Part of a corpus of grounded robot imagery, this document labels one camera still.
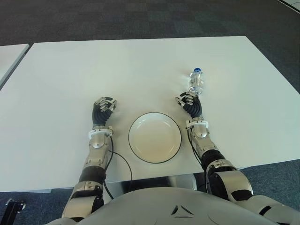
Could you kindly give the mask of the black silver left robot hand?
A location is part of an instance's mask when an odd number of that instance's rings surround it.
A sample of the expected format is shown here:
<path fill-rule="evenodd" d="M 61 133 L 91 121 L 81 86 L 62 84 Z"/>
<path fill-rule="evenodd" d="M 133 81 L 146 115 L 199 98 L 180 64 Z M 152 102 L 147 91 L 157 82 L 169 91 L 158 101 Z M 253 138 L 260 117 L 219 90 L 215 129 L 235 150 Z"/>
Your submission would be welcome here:
<path fill-rule="evenodd" d="M 101 97 L 93 104 L 92 122 L 94 126 L 105 126 L 117 106 L 112 97 Z"/>

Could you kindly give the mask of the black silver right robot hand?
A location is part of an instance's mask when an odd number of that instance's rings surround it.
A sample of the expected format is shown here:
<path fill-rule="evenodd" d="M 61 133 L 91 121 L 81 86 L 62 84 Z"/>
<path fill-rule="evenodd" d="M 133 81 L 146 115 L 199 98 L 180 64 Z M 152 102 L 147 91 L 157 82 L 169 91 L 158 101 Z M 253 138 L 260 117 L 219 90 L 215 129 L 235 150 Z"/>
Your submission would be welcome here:
<path fill-rule="evenodd" d="M 202 105 L 195 92 L 183 92 L 180 94 L 180 97 L 175 97 L 175 101 L 191 116 L 191 118 L 202 117 Z"/>

